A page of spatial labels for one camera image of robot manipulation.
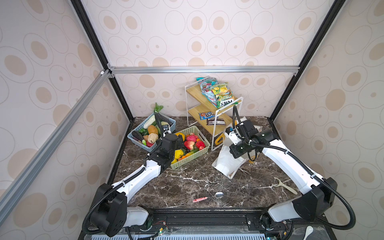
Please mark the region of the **white grocery bag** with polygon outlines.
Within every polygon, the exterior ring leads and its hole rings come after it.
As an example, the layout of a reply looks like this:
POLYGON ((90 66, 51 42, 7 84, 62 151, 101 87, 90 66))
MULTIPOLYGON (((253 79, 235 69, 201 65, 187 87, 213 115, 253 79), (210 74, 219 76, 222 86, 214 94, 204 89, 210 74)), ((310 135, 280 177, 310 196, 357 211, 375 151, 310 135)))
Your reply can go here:
POLYGON ((236 134, 229 133, 225 131, 224 133, 224 143, 222 149, 219 152, 219 156, 215 159, 212 164, 216 170, 221 172, 228 179, 232 179, 236 174, 237 170, 246 162, 255 163, 256 159, 259 156, 259 153, 251 151, 250 156, 247 153, 243 154, 239 158, 235 159, 230 153, 230 146, 234 143, 233 140, 236 138, 236 134))

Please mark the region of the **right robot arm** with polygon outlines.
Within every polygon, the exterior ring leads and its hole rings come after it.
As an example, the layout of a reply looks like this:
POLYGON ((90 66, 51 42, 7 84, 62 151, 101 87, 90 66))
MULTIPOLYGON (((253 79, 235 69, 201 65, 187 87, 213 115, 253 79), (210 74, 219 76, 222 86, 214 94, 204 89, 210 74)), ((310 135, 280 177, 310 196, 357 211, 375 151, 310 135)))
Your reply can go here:
POLYGON ((263 153, 283 170, 298 187, 301 195, 268 208, 261 216, 265 230, 285 220, 303 219, 319 222, 337 230, 350 230, 356 224, 356 214, 347 200, 337 192, 338 184, 332 178, 325 179, 295 156, 271 130, 258 131, 250 120, 228 127, 226 134, 232 141, 230 153, 235 159, 251 152, 263 153), (346 207, 350 220, 345 225, 334 225, 320 216, 338 198, 346 207))

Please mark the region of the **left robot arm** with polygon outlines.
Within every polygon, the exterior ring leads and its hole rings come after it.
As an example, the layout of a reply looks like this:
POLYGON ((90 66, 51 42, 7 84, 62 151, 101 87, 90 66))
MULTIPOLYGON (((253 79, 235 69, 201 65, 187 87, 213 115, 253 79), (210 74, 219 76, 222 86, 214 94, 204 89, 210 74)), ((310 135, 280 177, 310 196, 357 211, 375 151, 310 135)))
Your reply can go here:
POLYGON ((112 185, 99 186, 84 218, 83 233, 104 233, 113 237, 123 228, 145 225, 149 221, 149 210, 143 207, 128 207, 128 202, 147 183, 169 168, 175 159, 175 151, 183 147, 183 137, 166 134, 139 169, 112 185))

